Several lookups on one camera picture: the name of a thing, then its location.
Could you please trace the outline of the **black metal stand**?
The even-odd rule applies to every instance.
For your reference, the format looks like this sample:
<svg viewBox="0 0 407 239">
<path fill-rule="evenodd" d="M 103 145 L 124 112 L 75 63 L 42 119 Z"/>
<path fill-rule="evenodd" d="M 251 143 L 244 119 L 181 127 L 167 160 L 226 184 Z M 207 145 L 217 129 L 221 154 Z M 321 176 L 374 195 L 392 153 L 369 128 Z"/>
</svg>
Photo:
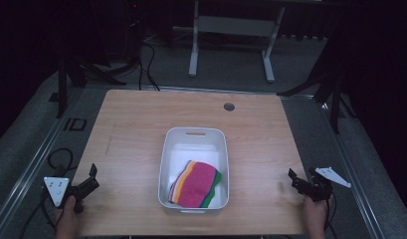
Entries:
<svg viewBox="0 0 407 239">
<path fill-rule="evenodd" d="M 343 70 L 334 70 L 331 72 L 325 72 L 321 73 L 319 76 L 310 75 L 304 83 L 290 90 L 279 92 L 278 96 L 291 97 L 305 89 L 308 89 L 316 84 L 319 84 L 319 87 L 316 90 L 315 94 L 313 95 L 313 98 L 317 103 L 322 104 L 325 104 L 328 99 L 331 99 L 329 123 L 333 131 L 335 133 L 339 133 L 338 116 L 340 103 L 343 101 L 343 97 L 341 96 L 343 80 L 344 80 Z"/>
<path fill-rule="evenodd" d="M 70 77 L 72 82 L 80 87 L 83 87 L 87 81 L 84 78 L 82 68 L 91 71 L 98 77 L 106 80 L 110 84 L 125 86 L 125 83 L 116 80 L 110 74 L 100 70 L 92 63 L 87 62 L 79 56 L 69 55 L 68 53 L 59 52 L 58 56 L 58 113 L 57 118 L 60 119 L 68 106 L 68 88 L 67 77 Z"/>
</svg>

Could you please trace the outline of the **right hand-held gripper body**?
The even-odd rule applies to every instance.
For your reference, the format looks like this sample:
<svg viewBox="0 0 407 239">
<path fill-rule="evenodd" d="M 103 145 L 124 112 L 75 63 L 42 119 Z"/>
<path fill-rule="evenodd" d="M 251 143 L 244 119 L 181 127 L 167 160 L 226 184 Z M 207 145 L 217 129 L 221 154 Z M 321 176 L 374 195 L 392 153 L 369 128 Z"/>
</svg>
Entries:
<svg viewBox="0 0 407 239">
<path fill-rule="evenodd" d="M 335 172 L 331 167 L 309 169 L 311 182 L 297 178 L 296 182 L 300 185 L 301 192 L 309 196 L 313 202 L 328 200 L 332 194 L 332 183 L 337 183 L 347 188 L 351 184 Z"/>
</svg>

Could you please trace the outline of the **striped colourful cloth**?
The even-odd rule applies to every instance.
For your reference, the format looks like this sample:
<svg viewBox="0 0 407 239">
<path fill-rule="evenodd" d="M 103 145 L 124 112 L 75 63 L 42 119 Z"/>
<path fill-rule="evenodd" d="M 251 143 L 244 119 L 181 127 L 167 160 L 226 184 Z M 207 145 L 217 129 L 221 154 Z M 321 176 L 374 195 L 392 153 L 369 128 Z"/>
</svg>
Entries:
<svg viewBox="0 0 407 239">
<path fill-rule="evenodd" d="M 208 208 L 221 179 L 211 164 L 189 160 L 172 183 L 168 200 L 184 208 Z"/>
</svg>

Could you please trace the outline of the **white plastic bin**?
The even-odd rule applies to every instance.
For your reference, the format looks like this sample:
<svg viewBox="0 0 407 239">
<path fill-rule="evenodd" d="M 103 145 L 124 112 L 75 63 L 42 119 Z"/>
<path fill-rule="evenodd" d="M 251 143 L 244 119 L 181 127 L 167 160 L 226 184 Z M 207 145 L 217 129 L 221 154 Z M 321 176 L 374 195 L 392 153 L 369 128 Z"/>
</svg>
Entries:
<svg viewBox="0 0 407 239">
<path fill-rule="evenodd" d="M 218 214 L 229 202 L 226 137 L 217 128 L 174 127 L 162 150 L 158 199 L 169 214 Z"/>
</svg>

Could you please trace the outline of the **person's right hand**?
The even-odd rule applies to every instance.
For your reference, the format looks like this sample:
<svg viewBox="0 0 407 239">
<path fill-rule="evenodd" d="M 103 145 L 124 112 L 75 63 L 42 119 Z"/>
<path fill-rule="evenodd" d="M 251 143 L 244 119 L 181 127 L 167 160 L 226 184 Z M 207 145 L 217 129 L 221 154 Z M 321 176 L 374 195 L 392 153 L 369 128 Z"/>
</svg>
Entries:
<svg viewBox="0 0 407 239">
<path fill-rule="evenodd" d="M 313 202 L 309 196 L 304 196 L 303 216 L 305 230 L 310 239 L 324 238 L 326 215 L 327 203 L 324 200 Z"/>
</svg>

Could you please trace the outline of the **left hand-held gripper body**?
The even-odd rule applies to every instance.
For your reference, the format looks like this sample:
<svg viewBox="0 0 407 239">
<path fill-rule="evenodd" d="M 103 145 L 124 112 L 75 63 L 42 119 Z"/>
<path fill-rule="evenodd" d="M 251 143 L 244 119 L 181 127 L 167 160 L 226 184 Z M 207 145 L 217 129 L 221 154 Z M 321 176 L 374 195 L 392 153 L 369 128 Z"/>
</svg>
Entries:
<svg viewBox="0 0 407 239">
<path fill-rule="evenodd" d="M 91 183 L 94 179 L 90 177 L 79 185 L 72 186 L 71 181 L 66 177 L 45 177 L 44 183 L 57 208 L 63 208 L 66 200 L 70 196 L 74 196 L 77 201 L 75 212 L 82 213 L 84 211 L 83 200 L 92 193 Z"/>
</svg>

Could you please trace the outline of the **person's left hand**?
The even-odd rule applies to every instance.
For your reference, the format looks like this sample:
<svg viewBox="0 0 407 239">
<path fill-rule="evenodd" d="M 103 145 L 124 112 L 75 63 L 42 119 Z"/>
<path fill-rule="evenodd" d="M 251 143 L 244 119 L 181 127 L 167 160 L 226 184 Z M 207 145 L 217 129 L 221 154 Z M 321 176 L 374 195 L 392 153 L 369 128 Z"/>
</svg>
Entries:
<svg viewBox="0 0 407 239">
<path fill-rule="evenodd" d="M 81 230 L 79 215 L 75 212 L 76 198 L 70 196 L 63 209 L 55 210 L 56 237 L 58 239 L 76 238 Z"/>
</svg>

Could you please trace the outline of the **metal floor rail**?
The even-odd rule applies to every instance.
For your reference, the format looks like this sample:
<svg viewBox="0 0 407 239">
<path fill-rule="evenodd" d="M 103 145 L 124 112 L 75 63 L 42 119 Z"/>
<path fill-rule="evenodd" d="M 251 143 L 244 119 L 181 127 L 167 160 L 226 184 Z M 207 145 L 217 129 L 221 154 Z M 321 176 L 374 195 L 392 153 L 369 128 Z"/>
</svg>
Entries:
<svg viewBox="0 0 407 239">
<path fill-rule="evenodd" d="M 283 97 L 282 103 L 304 168 L 330 167 L 351 184 L 349 188 L 336 183 L 332 186 L 336 212 L 333 229 L 327 235 L 335 239 L 384 239 L 341 135 L 330 126 L 329 107 L 306 95 Z"/>
<path fill-rule="evenodd" d="M 68 106 L 62 115 L 58 105 L 34 95 L 20 117 L 0 139 L 0 237 L 18 210 L 63 130 L 68 113 L 83 90 L 69 90 Z"/>
</svg>

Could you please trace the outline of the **white metal stand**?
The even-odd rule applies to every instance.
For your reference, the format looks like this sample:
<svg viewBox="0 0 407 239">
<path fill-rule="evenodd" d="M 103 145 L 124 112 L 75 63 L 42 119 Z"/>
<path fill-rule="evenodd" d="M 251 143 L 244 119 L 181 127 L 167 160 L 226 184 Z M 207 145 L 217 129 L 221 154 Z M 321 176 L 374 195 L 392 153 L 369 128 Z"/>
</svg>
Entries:
<svg viewBox="0 0 407 239">
<path fill-rule="evenodd" d="M 278 37 L 285 10 L 285 6 L 280 7 L 276 19 L 272 21 L 215 17 L 201 15 L 199 13 L 199 0 L 194 0 L 194 18 L 192 32 L 193 42 L 188 76 L 195 77 L 197 75 L 199 57 L 198 37 L 200 32 L 227 35 L 243 35 L 267 37 L 269 39 L 268 46 L 261 52 L 261 55 L 264 64 L 266 80 L 268 83 L 273 83 L 275 81 L 275 76 L 271 63 L 271 55 L 273 52 L 274 44 Z"/>
</svg>

